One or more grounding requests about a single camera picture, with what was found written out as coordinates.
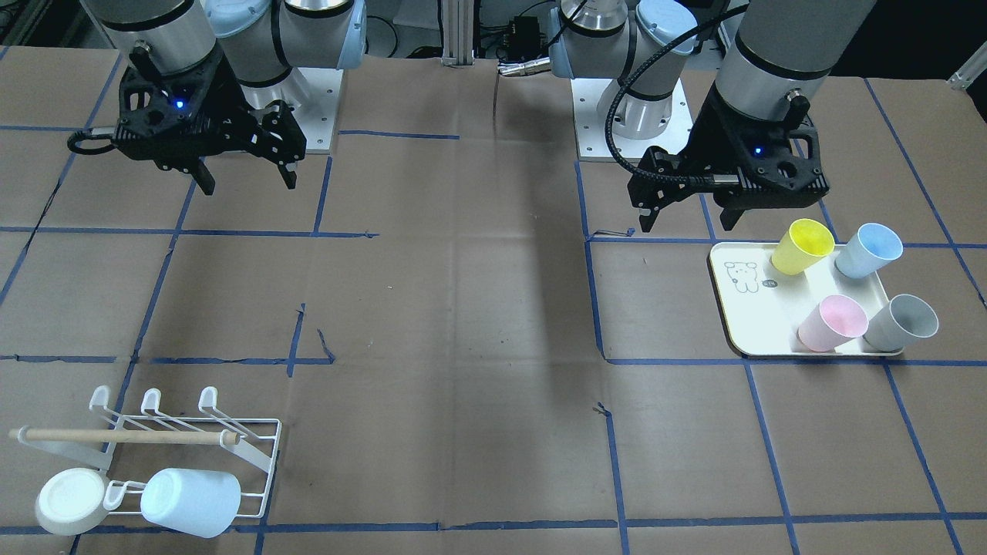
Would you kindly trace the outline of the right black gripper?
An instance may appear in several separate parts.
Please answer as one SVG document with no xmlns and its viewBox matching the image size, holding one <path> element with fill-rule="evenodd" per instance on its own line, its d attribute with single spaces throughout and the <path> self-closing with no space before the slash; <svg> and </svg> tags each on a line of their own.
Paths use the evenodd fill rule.
<svg viewBox="0 0 987 555">
<path fill-rule="evenodd" d="M 204 194 L 215 179 L 207 156 L 244 151 L 274 163 L 287 189 L 296 187 L 306 138 L 292 107 L 274 99 L 255 109 L 226 59 L 202 59 L 187 71 L 162 74 L 150 59 L 131 59 L 120 84 L 120 116 L 112 144 L 133 160 L 189 173 Z"/>
</svg>

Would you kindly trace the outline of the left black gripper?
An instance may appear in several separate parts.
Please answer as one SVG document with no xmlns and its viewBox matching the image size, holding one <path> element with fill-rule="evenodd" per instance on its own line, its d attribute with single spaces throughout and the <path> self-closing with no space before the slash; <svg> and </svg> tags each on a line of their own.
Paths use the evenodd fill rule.
<svg viewBox="0 0 987 555">
<path fill-rule="evenodd" d="M 810 100 L 796 94 L 782 105 L 779 122 L 762 122 L 712 86 L 686 147 L 677 154 L 649 147 L 628 182 L 642 232 L 652 231 L 660 210 L 694 193 L 712 193 L 726 231 L 745 211 L 809 207 L 828 194 Z"/>
</svg>

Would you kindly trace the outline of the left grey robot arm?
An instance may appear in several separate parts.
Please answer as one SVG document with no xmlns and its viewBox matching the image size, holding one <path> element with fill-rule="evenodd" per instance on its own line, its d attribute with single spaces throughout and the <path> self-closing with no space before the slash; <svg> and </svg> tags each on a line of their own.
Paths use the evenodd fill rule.
<svg viewBox="0 0 987 555">
<path fill-rule="evenodd" d="M 808 113 L 871 1 L 750 1 L 705 22 L 676 1 L 561 1 L 550 15 L 547 57 L 567 79 L 610 79 L 602 104 L 604 141 L 631 173 L 628 197 L 649 232 L 659 211 L 711 193 L 731 230 L 744 212 L 817 203 L 829 192 Z M 686 145 L 645 149 L 632 163 L 615 143 L 622 106 L 665 104 L 696 36 L 738 15 L 733 44 Z"/>
</svg>

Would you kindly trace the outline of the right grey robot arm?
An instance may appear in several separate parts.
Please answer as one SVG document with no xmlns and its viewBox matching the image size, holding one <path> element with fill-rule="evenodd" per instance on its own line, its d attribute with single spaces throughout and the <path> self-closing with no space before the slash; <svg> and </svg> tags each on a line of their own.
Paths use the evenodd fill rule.
<svg viewBox="0 0 987 555">
<path fill-rule="evenodd" d="M 313 98 L 303 68 L 360 66 L 363 1 L 87 1 L 92 20 L 127 58 L 119 117 L 79 129 L 80 155 L 120 151 L 187 173 L 201 192 L 205 158 L 244 152 L 278 168 L 288 189 L 308 151 L 296 112 Z"/>
</svg>

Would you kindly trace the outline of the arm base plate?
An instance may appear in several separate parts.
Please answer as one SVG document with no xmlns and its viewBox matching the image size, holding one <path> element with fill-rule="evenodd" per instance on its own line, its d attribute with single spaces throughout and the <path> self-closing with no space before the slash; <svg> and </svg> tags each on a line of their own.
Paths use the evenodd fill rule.
<svg viewBox="0 0 987 555">
<path fill-rule="evenodd" d="M 242 85 L 244 98 L 256 109 L 275 99 L 292 107 L 293 117 L 305 133 L 307 152 L 330 155 L 335 146 L 336 117 L 343 92 L 345 71 L 334 68 L 293 68 L 279 83 L 268 87 Z"/>
<path fill-rule="evenodd" d="M 612 161 L 605 141 L 605 116 L 609 102 L 617 92 L 617 82 L 613 79 L 574 79 L 571 88 L 578 159 Z M 693 119 L 679 80 L 672 94 L 659 101 L 624 97 L 612 124 L 613 140 L 620 154 L 635 164 L 650 146 L 677 154 L 686 146 L 692 126 Z"/>
</svg>

